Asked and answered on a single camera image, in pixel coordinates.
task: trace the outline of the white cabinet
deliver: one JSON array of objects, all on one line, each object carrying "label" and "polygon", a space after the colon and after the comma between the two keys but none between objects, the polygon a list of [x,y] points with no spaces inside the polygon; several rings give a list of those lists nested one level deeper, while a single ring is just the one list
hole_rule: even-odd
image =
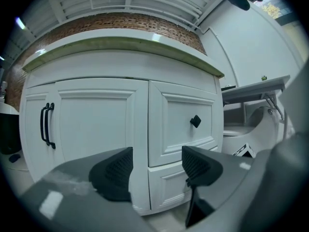
[{"label": "white cabinet", "polygon": [[149,168],[151,209],[164,210],[189,201],[191,189],[187,186],[187,178],[181,161]]},{"label": "white cabinet", "polygon": [[[223,134],[221,95],[176,84],[149,82],[149,166],[182,159],[182,146],[212,149]],[[190,120],[201,119],[195,128]]]},{"label": "white cabinet", "polygon": [[[41,139],[40,113],[47,102],[54,105],[48,131],[55,149]],[[195,115],[201,119],[197,128],[190,123]],[[133,147],[133,207],[141,215],[160,212],[190,200],[182,146],[221,151],[219,80],[151,54],[111,50],[65,56],[28,76],[20,132],[35,181],[63,162]]]},{"label": "white cabinet", "polygon": [[[52,103],[52,92],[55,84],[28,88],[23,93],[23,102],[20,107],[20,137],[28,168],[34,181],[51,171],[55,166],[64,162],[62,151],[52,149],[41,137],[41,123],[45,125],[46,110],[42,108]],[[54,111],[49,111],[49,140],[55,140],[52,130],[55,125]],[[43,138],[46,139],[43,127]]]}]

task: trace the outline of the ceiling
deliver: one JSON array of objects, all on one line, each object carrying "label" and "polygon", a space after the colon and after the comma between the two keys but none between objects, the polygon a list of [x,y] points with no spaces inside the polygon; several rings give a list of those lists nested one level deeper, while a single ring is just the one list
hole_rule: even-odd
[{"label": "ceiling", "polygon": [[222,0],[34,0],[12,30],[0,63],[8,69],[16,58],[36,39],[48,31],[79,17],[106,12],[130,12],[155,15],[188,30],[199,24]]}]

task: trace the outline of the black handle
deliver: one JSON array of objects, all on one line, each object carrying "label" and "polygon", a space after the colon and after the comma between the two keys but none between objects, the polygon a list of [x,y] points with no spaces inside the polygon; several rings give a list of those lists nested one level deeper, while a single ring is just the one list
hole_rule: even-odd
[{"label": "black handle", "polygon": [[199,118],[199,116],[195,115],[194,118],[190,120],[190,123],[194,125],[195,128],[197,128],[201,123],[201,119]]},{"label": "black handle", "polygon": [[49,103],[47,103],[46,106],[42,108],[40,118],[41,137],[44,142],[46,142],[46,139],[44,138],[44,132],[43,132],[43,116],[44,116],[44,110],[47,108],[49,108]]},{"label": "black handle", "polygon": [[53,110],[54,107],[55,107],[55,104],[51,103],[50,107],[48,107],[46,109],[46,113],[45,113],[45,135],[46,135],[46,143],[47,143],[47,145],[50,145],[53,149],[56,149],[55,143],[52,143],[52,142],[49,141],[49,135],[48,135],[48,112],[50,110]]}]

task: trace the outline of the cabinet panel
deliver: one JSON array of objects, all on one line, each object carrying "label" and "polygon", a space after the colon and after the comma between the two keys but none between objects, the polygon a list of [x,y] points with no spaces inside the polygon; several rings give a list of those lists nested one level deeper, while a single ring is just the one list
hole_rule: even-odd
[{"label": "cabinet panel", "polygon": [[150,210],[148,186],[148,82],[115,78],[56,83],[58,128],[66,161],[133,147],[130,191],[137,211]]},{"label": "cabinet panel", "polygon": [[[24,97],[20,113],[21,143],[27,166],[34,181],[38,181],[53,168],[64,162],[61,150],[52,149],[41,138],[41,109],[46,103],[52,102],[52,90],[54,85],[44,85],[28,88],[24,91]],[[49,138],[54,141],[52,126],[55,124],[53,111],[48,114]]]},{"label": "cabinet panel", "polygon": [[[149,166],[181,160],[182,146],[218,146],[223,136],[221,96],[200,89],[149,82]],[[195,128],[190,120],[201,119]]]},{"label": "cabinet panel", "polygon": [[185,181],[188,176],[181,161],[148,169],[152,210],[182,204],[190,200],[191,189]]}]

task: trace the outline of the black knob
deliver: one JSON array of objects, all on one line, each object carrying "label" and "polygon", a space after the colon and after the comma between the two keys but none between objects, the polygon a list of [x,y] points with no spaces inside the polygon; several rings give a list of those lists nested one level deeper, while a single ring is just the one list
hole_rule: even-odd
[{"label": "black knob", "polygon": [[201,119],[199,118],[199,116],[195,115],[194,118],[190,120],[190,123],[194,125],[195,128],[197,128],[201,123]]}]

